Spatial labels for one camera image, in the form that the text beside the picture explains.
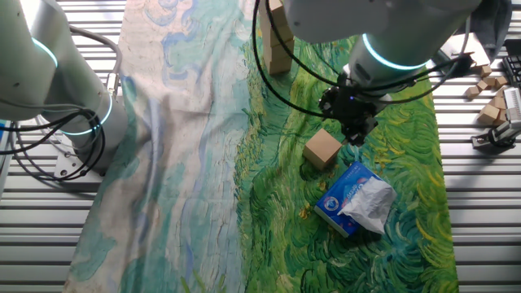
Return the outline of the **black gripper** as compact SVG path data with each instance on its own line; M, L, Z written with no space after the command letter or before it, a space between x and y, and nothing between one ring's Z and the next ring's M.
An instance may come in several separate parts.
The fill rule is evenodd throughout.
M323 92L318 106L323 114L342 122L343 145L361 147L366 136L378 125L375 117L386 107L385 102L391 101L389 94L365 99L350 90L332 86Z

